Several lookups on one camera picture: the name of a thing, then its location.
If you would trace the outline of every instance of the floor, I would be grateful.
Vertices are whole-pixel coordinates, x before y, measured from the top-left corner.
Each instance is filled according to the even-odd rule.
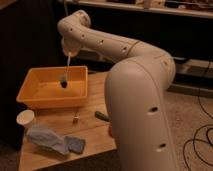
[[[200,102],[206,112],[213,116],[213,99],[200,98]],[[199,133],[199,139],[207,141],[207,128],[213,128],[213,120],[202,110],[196,96],[184,95],[173,92],[166,92],[165,105],[167,109],[168,120],[173,136],[174,146],[178,158],[178,164],[181,171],[189,170],[184,162],[183,145],[192,139],[195,131],[206,124],[212,124],[210,127],[202,128]],[[213,131],[209,131],[209,139],[213,141]],[[195,142],[198,154],[205,160],[202,162],[195,154],[193,143],[190,141],[185,148],[185,158],[191,171],[210,171],[213,170],[213,148],[207,143]],[[18,170],[19,152],[14,151],[8,145],[0,142],[0,171]],[[60,166],[43,169],[44,171],[54,170],[120,170],[117,151],[110,151],[90,158],[77,160],[72,163],[66,163]]]

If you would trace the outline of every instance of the orange plastic bin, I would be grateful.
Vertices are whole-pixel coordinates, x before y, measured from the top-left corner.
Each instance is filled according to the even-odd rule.
[[[68,67],[68,85],[62,88],[60,77],[67,67],[32,68],[28,71],[16,101],[30,109],[82,106],[86,102],[88,69]]]

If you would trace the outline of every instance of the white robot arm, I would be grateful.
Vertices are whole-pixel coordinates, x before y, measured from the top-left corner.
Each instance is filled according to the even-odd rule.
[[[82,10],[58,23],[65,54],[86,46],[116,62],[105,81],[105,102],[122,170],[179,171],[163,98],[175,75],[172,57],[145,42],[89,27]]]

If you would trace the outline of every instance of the cup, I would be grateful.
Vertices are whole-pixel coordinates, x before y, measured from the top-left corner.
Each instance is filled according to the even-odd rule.
[[[16,117],[16,122],[25,128],[30,128],[36,122],[34,111],[24,110]]]

